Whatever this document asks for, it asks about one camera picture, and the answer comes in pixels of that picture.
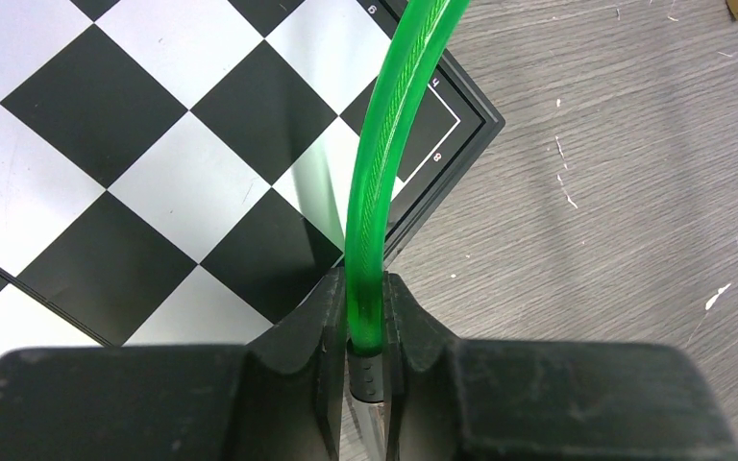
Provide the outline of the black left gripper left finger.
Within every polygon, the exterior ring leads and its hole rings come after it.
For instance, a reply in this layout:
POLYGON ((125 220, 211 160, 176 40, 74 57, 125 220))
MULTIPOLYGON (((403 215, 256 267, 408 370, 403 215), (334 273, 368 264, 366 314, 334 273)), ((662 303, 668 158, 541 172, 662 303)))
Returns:
POLYGON ((0 460, 335 460, 345 277, 246 345, 0 357, 0 460))

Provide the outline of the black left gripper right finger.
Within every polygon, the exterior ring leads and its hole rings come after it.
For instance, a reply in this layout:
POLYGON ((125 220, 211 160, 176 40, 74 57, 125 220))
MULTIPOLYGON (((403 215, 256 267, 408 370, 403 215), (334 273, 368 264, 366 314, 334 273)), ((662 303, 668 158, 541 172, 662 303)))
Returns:
POLYGON ((462 338, 396 274, 383 301, 390 460, 738 460, 675 347, 462 338))

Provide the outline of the green cable lock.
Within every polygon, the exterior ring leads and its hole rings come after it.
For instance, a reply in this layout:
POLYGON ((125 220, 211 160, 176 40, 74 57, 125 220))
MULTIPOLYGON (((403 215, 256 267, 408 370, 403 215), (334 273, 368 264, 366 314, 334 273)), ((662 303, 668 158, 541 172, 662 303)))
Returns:
POLYGON ((383 401, 383 254, 395 178, 429 79, 468 4, 410 1, 390 40, 359 136, 344 271, 350 392, 383 401))

